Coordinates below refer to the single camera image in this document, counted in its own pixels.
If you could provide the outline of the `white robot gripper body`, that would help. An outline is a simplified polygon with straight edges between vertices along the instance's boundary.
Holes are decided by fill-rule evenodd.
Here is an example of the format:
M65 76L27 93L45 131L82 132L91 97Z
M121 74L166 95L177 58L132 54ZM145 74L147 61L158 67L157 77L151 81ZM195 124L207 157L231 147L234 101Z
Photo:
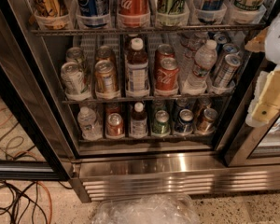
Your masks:
M280 12L270 24L265 38L264 48L266 59L280 64Z

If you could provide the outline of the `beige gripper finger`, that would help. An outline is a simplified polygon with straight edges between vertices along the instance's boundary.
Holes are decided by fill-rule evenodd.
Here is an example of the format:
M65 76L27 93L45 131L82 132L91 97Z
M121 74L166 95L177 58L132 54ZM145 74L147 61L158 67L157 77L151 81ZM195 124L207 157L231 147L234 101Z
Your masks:
M280 112L280 66L270 73L260 72L255 99L252 119L268 123Z
M264 52L264 43L265 43L265 38L268 33L268 27L264 28L261 30L255 37L250 39L246 44L245 44L245 50L251 51L251 52Z

